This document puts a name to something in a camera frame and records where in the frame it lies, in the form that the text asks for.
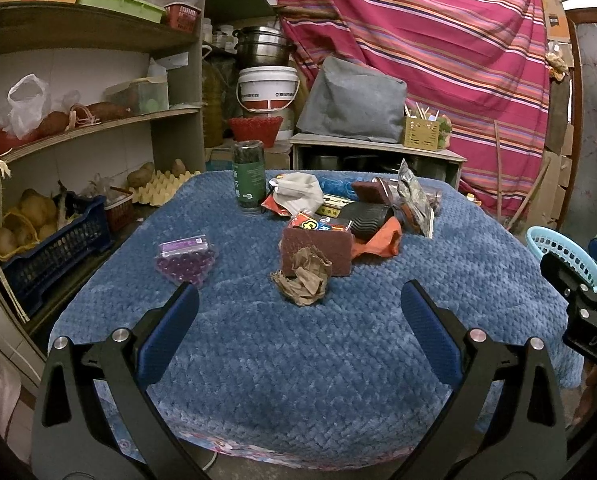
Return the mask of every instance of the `pink striped cloth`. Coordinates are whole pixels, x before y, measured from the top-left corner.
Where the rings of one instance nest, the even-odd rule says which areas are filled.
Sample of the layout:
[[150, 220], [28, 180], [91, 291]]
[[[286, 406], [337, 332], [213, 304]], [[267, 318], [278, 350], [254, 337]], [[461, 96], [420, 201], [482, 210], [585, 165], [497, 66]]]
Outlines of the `pink striped cloth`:
[[549, 75], [541, 0], [278, 0], [336, 10], [337, 20], [282, 20], [311, 84], [331, 53], [406, 81], [408, 106], [441, 110], [450, 150], [467, 158], [463, 187], [496, 208], [499, 124], [503, 213], [536, 178], [547, 129]]

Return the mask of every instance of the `light blue plastic basket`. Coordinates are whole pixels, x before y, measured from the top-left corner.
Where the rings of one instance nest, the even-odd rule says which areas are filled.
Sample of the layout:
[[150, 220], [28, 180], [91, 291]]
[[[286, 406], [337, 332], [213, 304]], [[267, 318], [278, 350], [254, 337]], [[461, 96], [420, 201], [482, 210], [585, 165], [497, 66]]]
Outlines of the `light blue plastic basket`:
[[528, 249], [541, 261], [548, 251], [567, 262], [597, 292], [597, 264], [568, 237], [546, 227], [530, 227], [525, 233]]

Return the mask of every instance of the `green plastic tray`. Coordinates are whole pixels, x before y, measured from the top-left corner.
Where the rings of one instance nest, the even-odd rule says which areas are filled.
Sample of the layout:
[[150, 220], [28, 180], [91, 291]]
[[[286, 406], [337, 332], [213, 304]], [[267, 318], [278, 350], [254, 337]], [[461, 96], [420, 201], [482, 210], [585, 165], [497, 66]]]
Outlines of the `green plastic tray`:
[[155, 23], [160, 23], [165, 14], [163, 7], [152, 5], [143, 0], [76, 0], [76, 2], [81, 5], [123, 12]]

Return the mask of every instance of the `orange cloth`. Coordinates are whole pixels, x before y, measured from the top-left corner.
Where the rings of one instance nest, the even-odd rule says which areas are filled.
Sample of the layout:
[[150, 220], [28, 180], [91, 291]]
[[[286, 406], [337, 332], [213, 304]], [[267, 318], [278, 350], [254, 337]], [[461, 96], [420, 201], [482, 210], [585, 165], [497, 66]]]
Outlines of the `orange cloth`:
[[362, 243], [358, 238], [354, 238], [354, 244], [352, 245], [352, 260], [363, 253], [376, 254], [377, 256], [383, 256], [389, 258], [390, 256], [396, 256], [399, 254], [399, 244], [401, 242], [401, 224], [399, 220], [392, 216], [379, 232], [371, 237], [367, 243]]

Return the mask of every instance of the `yellow egg carton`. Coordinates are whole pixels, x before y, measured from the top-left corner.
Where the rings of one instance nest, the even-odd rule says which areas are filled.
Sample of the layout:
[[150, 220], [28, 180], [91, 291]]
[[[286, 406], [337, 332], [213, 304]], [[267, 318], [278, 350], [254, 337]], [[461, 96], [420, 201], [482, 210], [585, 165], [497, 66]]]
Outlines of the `yellow egg carton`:
[[132, 196], [132, 203], [138, 202], [140, 204], [160, 207], [174, 196], [179, 187], [198, 174], [200, 174], [200, 171], [196, 171], [194, 174], [186, 171], [176, 178], [169, 171], [165, 171], [165, 173], [157, 171], [152, 180], [145, 186], [138, 189], [130, 187], [130, 191], [134, 194]]

